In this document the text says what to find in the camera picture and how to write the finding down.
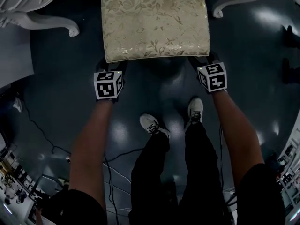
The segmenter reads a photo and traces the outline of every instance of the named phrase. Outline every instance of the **glossy floor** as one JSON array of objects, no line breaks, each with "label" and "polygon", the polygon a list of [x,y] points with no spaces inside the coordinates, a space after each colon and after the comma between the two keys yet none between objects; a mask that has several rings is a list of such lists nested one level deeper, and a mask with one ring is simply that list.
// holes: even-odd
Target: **glossy floor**
[{"label": "glossy floor", "polygon": [[[216,1],[206,0],[208,10]],[[40,12],[71,18],[81,29],[81,34],[74,38],[68,37],[63,28],[31,31],[35,75],[22,81],[31,118],[54,145],[71,150],[95,105],[93,73],[104,56],[100,0],[55,0]],[[284,57],[290,59],[292,67],[300,65],[300,51],[283,45],[283,27],[292,25],[295,33],[300,34],[300,8],[293,0],[260,0],[225,8],[224,18],[210,18],[209,24],[211,50],[225,63],[229,94],[253,123],[264,157],[280,153],[300,106],[300,85],[284,85],[281,81]],[[211,96],[200,86],[185,58],[132,61],[125,80],[125,88],[113,108],[107,157],[143,148],[150,136],[140,126],[139,116],[143,112],[157,116],[172,134],[162,180],[175,180],[180,194],[187,177],[181,114],[186,113],[194,95],[203,100],[203,124],[220,154],[219,120]],[[11,111],[9,118],[18,156],[28,174],[35,179],[42,173],[68,178],[66,154],[59,149],[51,154],[51,144],[29,121],[28,114]],[[195,146],[201,146],[200,137]],[[120,157],[110,165],[130,177],[138,155],[136,152]],[[226,146],[223,167],[225,188],[230,188],[233,179]],[[114,185],[131,191],[128,181],[115,172],[112,180]],[[43,188],[50,191],[47,181]],[[131,207],[130,196],[117,189],[115,201],[118,208]],[[113,224],[114,215],[108,216]]]}]

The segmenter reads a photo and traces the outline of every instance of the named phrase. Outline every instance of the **black sleeve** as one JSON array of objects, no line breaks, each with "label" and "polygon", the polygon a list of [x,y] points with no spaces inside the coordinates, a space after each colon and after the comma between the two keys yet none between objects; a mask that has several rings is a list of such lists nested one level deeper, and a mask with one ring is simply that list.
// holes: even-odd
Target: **black sleeve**
[{"label": "black sleeve", "polygon": [[62,214],[62,224],[107,225],[107,217],[101,205],[90,195],[69,190]]},{"label": "black sleeve", "polygon": [[238,225],[284,225],[285,207],[275,174],[265,164],[252,167],[237,190]]}]

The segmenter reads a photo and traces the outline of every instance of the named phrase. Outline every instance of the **upholstered stool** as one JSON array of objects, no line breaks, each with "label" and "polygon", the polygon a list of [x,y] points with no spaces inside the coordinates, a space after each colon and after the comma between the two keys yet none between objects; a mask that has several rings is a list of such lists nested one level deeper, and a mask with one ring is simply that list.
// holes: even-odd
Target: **upholstered stool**
[{"label": "upholstered stool", "polygon": [[107,62],[208,56],[204,0],[101,0]]}]

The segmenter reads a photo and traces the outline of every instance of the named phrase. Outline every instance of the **floral cushion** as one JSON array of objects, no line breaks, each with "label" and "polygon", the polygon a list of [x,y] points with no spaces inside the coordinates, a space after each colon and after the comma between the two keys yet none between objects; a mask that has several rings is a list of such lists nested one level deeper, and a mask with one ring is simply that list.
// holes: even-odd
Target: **floral cushion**
[{"label": "floral cushion", "polygon": [[101,0],[107,62],[208,56],[204,0]]}]

